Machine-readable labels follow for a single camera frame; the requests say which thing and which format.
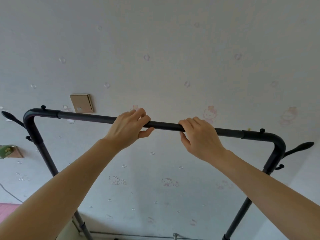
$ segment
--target black metal clothes rack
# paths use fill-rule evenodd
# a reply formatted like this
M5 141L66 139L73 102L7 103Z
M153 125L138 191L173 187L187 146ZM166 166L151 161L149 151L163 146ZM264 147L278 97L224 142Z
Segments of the black metal clothes rack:
M19 125L21 125L27 130L27 132L29 133L29 136L27 136L26 139L28 139L29 141L32 141L36 145L48 169L50 170L52 176L57 175L58 170L35 125L35 122L34 122L35 116L57 118L57 119L82 120L82 121L98 122L98 123L105 123L105 124L113 124L116 119L116 117L101 116L101 115L95 115L95 114L71 113L71 112L63 112L60 110L46 109L44 105L42 105L41 108L34 108L34 109L28 110L24 114L23 123L8 112L2 111L2 115L18 123ZM145 128L154 127L155 129L169 130L169 131L182 131L182 132L185 131L183 127L179 124L157 122L157 121L150 121L144 127ZM280 164L277 167L280 160L283 159L284 157L292 153L295 153L297 151L306 150L314 145L313 142L306 142L288 152L285 152L286 144L282 140L282 138L272 133L266 133L264 129L260 129L259 132L247 131L247 130L220 129L220 128L215 128L215 130L219 136L236 137L236 138L254 140L254 141L268 141L268 142L274 143L274 149L262 170L264 173L268 175L270 175L274 170L279 170L281 168L284 168L282 164ZM237 215L235 216L233 222L231 223L229 229L227 230L226 234L224 234L222 240L230 240L231 235L233 234L233 232L241 222L242 218L246 214L251 204L252 204L252 201L249 198L246 198L240 210L238 211ZM83 231L83 234L85 235L85 237L88 240L93 240L78 210L75 212L74 217L78 221L79 226Z

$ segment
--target hand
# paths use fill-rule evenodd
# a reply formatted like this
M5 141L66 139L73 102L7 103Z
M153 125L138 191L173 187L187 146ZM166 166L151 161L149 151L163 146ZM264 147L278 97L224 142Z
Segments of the hand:
M180 132L181 142L188 152L208 163L223 157L226 149L221 144L214 127L207 121L194 117L180 120L179 124L188 137L187 139L186 135Z
M153 127L140 131L150 120L150 117L146 115L146 111L142 108L137 111L133 109L125 112L114 121L103 140L107 140L113 148L121 151L139 138L150 136L151 132L154 131Z

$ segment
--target light switch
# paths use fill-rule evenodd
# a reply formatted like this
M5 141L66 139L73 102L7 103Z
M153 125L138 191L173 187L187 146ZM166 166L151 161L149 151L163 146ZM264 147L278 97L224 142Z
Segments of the light switch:
M70 99L76 113L94 112L89 94L71 94Z

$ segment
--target pink fabric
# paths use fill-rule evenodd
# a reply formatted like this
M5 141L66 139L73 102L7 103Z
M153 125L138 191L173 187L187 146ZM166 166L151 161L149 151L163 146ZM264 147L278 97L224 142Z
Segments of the pink fabric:
M15 209L17 209L19 204L4 204L0 203L0 222L7 218Z

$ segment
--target green object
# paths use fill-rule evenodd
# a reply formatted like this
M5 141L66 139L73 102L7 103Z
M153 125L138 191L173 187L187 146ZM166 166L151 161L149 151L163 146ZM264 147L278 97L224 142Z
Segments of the green object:
M1 148L0 148L0 159L4 159L6 158L7 156L9 156L11 153L14 152L14 149L11 148L11 146L9 145L3 145Z

